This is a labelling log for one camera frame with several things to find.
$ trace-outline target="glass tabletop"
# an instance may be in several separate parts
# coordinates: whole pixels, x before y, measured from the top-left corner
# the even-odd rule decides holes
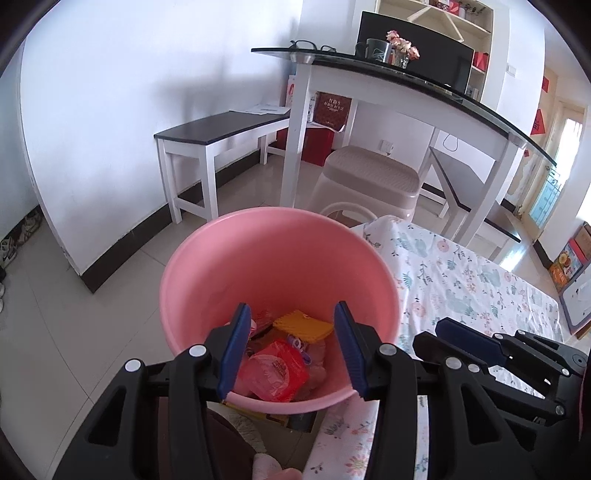
[[[491,128],[494,128],[506,137],[509,135],[516,136],[521,140],[521,142],[517,141],[516,143],[522,143],[521,146],[526,148],[530,154],[539,154],[552,165],[556,165],[552,157],[515,125],[482,103],[475,101],[464,93],[452,89],[449,85],[443,85],[422,75],[410,73],[402,68],[395,67],[394,65],[347,53],[310,50],[306,48],[253,48],[251,52],[278,57],[295,63],[307,63],[363,73],[389,80],[390,82],[405,84],[410,88],[420,90],[423,93],[465,111],[472,117],[487,123]]]

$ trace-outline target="bed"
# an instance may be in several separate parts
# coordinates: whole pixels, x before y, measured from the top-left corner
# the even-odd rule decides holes
[[[396,345],[414,355],[416,334],[434,333],[445,317],[487,335],[526,330],[561,342],[558,304],[524,280],[442,236],[393,216],[355,228],[374,246],[394,276],[402,319]],[[536,395],[508,371],[491,373]],[[426,479],[428,411],[418,397],[415,479]],[[304,470],[304,480],[363,478],[371,451],[378,402],[357,395],[328,409]]]

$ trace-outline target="whiteboard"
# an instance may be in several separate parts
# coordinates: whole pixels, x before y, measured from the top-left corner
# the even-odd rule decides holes
[[[571,333],[591,319],[591,263],[583,266],[560,294]]]

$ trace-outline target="blue gripper pad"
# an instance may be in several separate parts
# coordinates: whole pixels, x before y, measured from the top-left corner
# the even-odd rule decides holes
[[[251,331],[251,308],[241,303],[230,323],[232,333],[228,339],[226,349],[220,360],[219,381],[217,384],[217,395],[224,400],[230,390],[234,387],[240,362],[246,349],[248,335]]]
[[[345,358],[351,384],[361,397],[365,397],[369,394],[366,373],[372,354],[346,302],[340,301],[335,306],[334,320],[336,336]]]
[[[451,318],[439,320],[435,326],[435,334],[454,346],[479,358],[489,367],[505,366],[506,357],[503,355],[498,340],[477,332]]]

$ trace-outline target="black monitor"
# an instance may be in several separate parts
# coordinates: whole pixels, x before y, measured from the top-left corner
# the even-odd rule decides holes
[[[357,42],[368,38],[386,40],[396,30],[418,48],[420,58],[408,63],[407,70],[465,93],[472,68],[474,50],[438,32],[398,18],[363,12]]]

